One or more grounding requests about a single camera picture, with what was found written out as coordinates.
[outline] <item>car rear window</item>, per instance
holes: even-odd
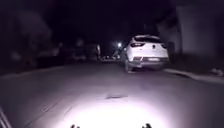
[[[161,43],[161,41],[159,39],[149,38],[149,37],[135,37],[134,39],[139,42]]]

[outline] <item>car rear bumper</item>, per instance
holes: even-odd
[[[156,67],[156,66],[163,66],[168,64],[169,61],[130,61],[129,64],[132,67]]]

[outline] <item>dark sky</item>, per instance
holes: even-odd
[[[168,0],[56,0],[47,19],[57,40],[107,43],[152,27],[169,8]]]

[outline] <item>street light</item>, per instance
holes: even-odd
[[[122,43],[117,43],[117,47],[121,48],[122,47]]]

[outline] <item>curb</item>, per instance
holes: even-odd
[[[35,74],[35,73],[41,73],[41,72],[54,71],[54,70],[59,70],[59,69],[63,69],[63,68],[64,68],[64,66],[58,66],[58,67],[52,67],[52,68],[46,68],[46,69],[26,71],[26,72],[22,72],[22,73],[5,74],[5,75],[0,76],[0,80],[1,79],[21,77],[21,76],[27,76],[27,75],[31,75],[31,74]]]
[[[224,84],[223,77],[217,77],[217,76],[211,76],[211,75],[197,75],[192,72],[186,72],[186,71],[181,71],[176,69],[164,69],[164,71],[168,73],[172,73],[172,74],[186,75],[190,77],[191,79],[198,80],[198,81]]]

